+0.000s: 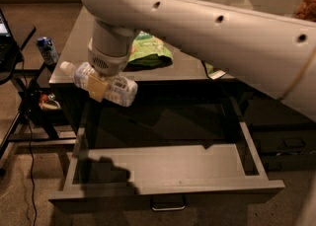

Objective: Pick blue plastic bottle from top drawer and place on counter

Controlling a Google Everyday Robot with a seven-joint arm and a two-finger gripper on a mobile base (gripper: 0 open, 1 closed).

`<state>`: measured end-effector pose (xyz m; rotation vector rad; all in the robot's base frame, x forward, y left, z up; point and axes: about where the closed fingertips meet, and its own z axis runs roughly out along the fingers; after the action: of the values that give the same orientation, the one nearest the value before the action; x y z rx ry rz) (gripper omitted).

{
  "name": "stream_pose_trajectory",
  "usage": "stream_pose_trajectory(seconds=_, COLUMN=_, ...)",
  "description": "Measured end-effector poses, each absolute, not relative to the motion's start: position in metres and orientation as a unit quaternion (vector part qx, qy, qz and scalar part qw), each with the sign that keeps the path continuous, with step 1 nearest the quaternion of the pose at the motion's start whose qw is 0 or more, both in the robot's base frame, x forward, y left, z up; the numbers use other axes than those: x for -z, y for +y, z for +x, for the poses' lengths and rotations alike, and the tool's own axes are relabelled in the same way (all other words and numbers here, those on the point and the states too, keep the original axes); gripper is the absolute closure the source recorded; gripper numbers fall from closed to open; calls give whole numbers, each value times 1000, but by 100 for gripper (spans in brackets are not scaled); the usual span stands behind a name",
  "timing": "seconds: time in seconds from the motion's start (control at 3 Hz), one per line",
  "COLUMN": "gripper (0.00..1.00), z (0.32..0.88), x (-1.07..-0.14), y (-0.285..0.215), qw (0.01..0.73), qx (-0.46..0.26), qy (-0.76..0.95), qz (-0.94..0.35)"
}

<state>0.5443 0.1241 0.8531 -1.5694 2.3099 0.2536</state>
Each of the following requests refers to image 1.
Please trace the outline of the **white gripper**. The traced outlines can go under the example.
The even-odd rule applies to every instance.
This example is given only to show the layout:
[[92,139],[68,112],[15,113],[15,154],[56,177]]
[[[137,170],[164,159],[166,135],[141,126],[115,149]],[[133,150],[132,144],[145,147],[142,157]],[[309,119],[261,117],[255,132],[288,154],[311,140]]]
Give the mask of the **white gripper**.
[[[127,65],[130,43],[109,39],[96,40],[91,38],[88,43],[88,62],[104,76],[118,75]],[[109,81],[105,77],[91,74],[88,79],[89,96],[100,102],[106,93]]]

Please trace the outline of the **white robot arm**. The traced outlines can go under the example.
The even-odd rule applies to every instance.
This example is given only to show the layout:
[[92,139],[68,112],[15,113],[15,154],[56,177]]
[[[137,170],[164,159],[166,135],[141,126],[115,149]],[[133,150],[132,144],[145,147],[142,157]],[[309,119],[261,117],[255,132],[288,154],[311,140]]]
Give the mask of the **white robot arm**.
[[105,76],[150,33],[316,120],[316,24],[200,0],[81,0],[94,16],[89,63]]

